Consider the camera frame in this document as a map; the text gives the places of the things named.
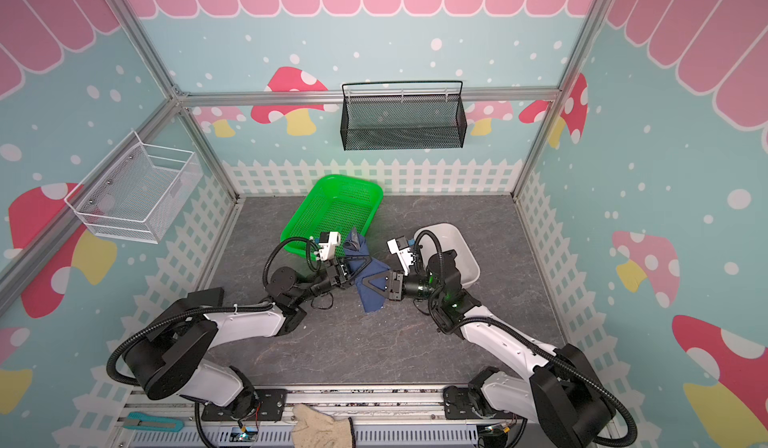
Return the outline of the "dark blue paper napkin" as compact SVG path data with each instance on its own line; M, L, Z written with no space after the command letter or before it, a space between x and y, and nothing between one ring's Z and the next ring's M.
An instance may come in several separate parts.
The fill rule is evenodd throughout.
M344 256L349 255L370 255L370 251L367 245L366 238L360 234L355 228L353 228L349 234L347 235L343 245L342 245ZM389 271L390 267L386 265L385 263L381 262L378 259L375 259L371 256L371 263L367 267L367 269L361 274L361 276L369 276L373 274L377 274L383 271ZM383 299L381 296L373 293L367 288L364 288L361 285L357 284L357 281L354 283L354 286L356 287L363 310L366 314L373 313L375 311L380 310L387 299Z

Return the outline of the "green plastic basket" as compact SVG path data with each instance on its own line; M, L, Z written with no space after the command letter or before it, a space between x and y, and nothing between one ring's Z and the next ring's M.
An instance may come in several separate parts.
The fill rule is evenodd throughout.
M355 229L366 235L383 200L383 189L374 182L344 175L319 179L281 233L319 239L322 232L339 232L342 240Z

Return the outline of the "white plastic tub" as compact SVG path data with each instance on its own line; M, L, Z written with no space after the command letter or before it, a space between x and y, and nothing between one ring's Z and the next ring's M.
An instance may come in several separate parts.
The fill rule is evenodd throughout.
M456 268L461 274L461 283L463 288L469 288L480 278L480 267L465 241L460 230L450 223L438 223L418 229L414 233L417 237L423 231L431 231L441 243L443 251L454 250L456 252Z

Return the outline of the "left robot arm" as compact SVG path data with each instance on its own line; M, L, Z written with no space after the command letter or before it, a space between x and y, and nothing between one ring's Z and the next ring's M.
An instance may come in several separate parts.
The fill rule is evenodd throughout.
M267 298L254 305L206 306L180 299L118 345L106 373L118 383L142 388L151 400L179 395L230 412L253 410L259 395L250 380L234 367L206 361L208 351L292 332L306 316L304 303L353 285L371 262L362 255L334 257L311 276L279 268L268 279Z

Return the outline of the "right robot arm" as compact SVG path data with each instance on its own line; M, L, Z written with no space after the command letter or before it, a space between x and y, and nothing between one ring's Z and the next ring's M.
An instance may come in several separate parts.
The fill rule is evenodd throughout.
M494 355L513 375L488 368L469 384L481 417L509 413L537 423L557 447L630 447L639 429L628 408L599 381L572 344L540 342L496 317L467 291L479 267L467 249L417 255L398 252L399 270L371 257L353 263L358 287L390 301L423 300L440 332Z

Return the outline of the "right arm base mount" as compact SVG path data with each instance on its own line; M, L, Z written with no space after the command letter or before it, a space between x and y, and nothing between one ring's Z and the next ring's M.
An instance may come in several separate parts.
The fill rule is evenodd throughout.
M443 389L442 402L447 420L512 420L517 415L492 408L478 390L449 385Z

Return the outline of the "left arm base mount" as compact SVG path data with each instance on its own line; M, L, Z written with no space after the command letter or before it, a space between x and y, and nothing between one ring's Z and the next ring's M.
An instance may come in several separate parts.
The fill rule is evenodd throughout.
M259 421L276 422L283 417L286 407L286 389L246 389L229 405L219 407L208 404L202 409L201 419L213 421Z

